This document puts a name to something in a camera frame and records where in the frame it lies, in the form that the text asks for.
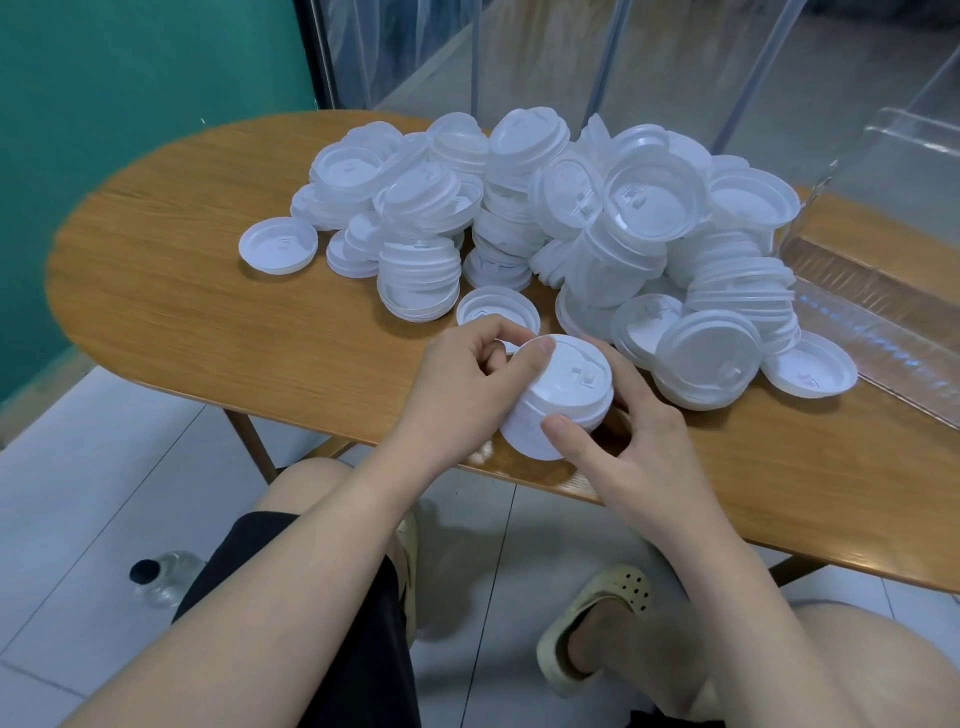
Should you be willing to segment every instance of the forearm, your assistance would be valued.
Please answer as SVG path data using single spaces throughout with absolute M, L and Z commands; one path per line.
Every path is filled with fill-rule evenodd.
M 732 728 L 865 726 L 756 553 L 725 524 L 674 549 Z
M 376 449 L 67 725 L 296 725 L 431 477 L 408 452 Z

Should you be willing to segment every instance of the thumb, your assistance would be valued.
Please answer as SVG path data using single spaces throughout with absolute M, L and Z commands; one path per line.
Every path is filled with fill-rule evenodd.
M 556 346 L 557 342 L 552 337 L 540 336 L 520 347 L 507 366 L 491 375 L 497 392 L 510 405 L 516 403 L 526 388 L 546 369 Z
M 560 454 L 573 463 L 587 480 L 593 482 L 600 474 L 604 462 L 610 457 L 603 448 L 593 442 L 586 430 L 564 415 L 550 415 L 540 428 L 547 440 Z

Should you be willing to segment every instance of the table top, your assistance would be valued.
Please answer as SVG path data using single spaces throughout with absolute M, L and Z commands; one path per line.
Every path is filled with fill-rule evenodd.
M 395 318 L 375 279 L 344 279 L 324 265 L 326 234 L 314 262 L 291 276 L 259 274 L 237 253 L 246 228 L 289 214 L 325 144 L 374 118 L 404 132 L 427 125 L 364 111 L 270 116 L 169 144 L 116 173 L 56 236 L 47 296 L 63 331 L 126 379 L 379 442 L 424 345 L 455 325 L 453 314 L 429 324 Z M 909 237 L 920 257 L 942 255 L 944 264 L 904 274 L 955 290 L 955 263 L 937 241 L 842 200 L 822 204 L 824 235 L 873 241 L 853 251 L 895 268 Z M 560 331 L 556 291 L 535 282 L 524 295 L 540 310 L 542 331 Z M 746 540 L 960 592 L 956 431 L 864 381 L 839 398 L 797 400 L 759 376 L 733 406 L 686 416 Z M 569 463 L 528 459 L 499 434 L 476 470 L 598 501 Z

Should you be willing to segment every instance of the clear plastic bottle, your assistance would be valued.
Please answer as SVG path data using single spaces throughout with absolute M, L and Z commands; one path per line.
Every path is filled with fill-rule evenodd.
M 130 569 L 136 593 L 155 609 L 176 609 L 206 561 L 189 551 L 168 551 Z

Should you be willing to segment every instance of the hand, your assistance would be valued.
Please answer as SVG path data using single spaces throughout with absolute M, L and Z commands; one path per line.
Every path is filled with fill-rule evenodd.
M 666 552 L 678 539 L 706 536 L 729 522 L 713 494 L 676 407 L 657 399 L 643 375 L 613 347 L 607 357 L 613 388 L 630 412 L 633 439 L 614 457 L 578 425 L 551 415 L 542 428 L 553 446 L 590 481 L 604 503 Z
M 490 440 L 546 368 L 555 346 L 549 336 L 507 362 L 502 342 L 522 346 L 535 338 L 528 328 L 494 314 L 448 328 L 427 346 L 395 436 L 417 449 L 432 476 Z

